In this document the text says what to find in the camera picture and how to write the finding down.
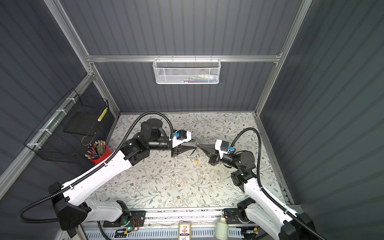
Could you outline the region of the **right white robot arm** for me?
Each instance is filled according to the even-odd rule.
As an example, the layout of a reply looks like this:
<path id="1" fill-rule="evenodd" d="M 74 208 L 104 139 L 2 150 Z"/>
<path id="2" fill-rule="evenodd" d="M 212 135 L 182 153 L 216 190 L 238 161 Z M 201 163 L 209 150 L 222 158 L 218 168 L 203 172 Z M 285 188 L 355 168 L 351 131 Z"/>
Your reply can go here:
<path id="1" fill-rule="evenodd" d="M 250 151 L 226 151 L 221 146 L 198 144 L 197 147 L 209 157 L 209 164 L 223 164 L 235 168 L 231 179 L 248 198 L 237 205 L 238 218 L 253 222 L 274 240 L 317 240 L 312 219 L 307 214 L 298 214 L 262 186 L 253 172 L 256 169 L 254 154 Z"/>

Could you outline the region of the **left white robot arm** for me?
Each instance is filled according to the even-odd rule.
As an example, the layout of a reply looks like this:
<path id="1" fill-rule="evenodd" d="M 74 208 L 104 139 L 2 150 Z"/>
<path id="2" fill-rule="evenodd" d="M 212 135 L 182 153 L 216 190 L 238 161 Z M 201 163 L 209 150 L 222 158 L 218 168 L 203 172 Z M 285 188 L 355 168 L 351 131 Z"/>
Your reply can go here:
<path id="1" fill-rule="evenodd" d="M 86 173 L 64 183 L 62 187 L 68 187 L 69 190 L 52 200 L 61 229 L 69 231 L 83 222 L 93 221 L 118 223 L 120 227 L 130 230 L 138 226 L 139 221 L 123 201 L 98 204 L 87 198 L 116 175 L 149 157 L 151 150 L 170 151 L 171 156 L 176 157 L 194 149 L 187 145 L 192 140 L 191 132 L 178 130 L 171 133 L 171 137 L 166 135 L 161 120 L 149 119 L 141 123 L 140 132 L 123 142 L 115 155 L 110 155 Z"/>

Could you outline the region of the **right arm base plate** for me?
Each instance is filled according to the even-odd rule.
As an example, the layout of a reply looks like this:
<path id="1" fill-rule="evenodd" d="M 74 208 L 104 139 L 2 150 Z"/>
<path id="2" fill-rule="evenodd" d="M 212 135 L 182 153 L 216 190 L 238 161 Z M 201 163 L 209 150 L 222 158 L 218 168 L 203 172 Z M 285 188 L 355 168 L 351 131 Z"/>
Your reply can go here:
<path id="1" fill-rule="evenodd" d="M 226 218 L 227 224 L 248 224 L 250 220 L 245 210 L 241 208 L 225 208 L 222 215 Z"/>

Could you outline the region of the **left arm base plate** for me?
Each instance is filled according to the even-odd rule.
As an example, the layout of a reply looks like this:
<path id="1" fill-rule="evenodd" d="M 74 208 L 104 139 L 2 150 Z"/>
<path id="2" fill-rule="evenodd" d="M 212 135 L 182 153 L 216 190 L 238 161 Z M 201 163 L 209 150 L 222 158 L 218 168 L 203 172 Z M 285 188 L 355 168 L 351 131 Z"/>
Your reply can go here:
<path id="1" fill-rule="evenodd" d="M 115 222 L 104 221 L 104 228 L 139 228 L 144 226 L 146 211 L 123 213 Z"/>

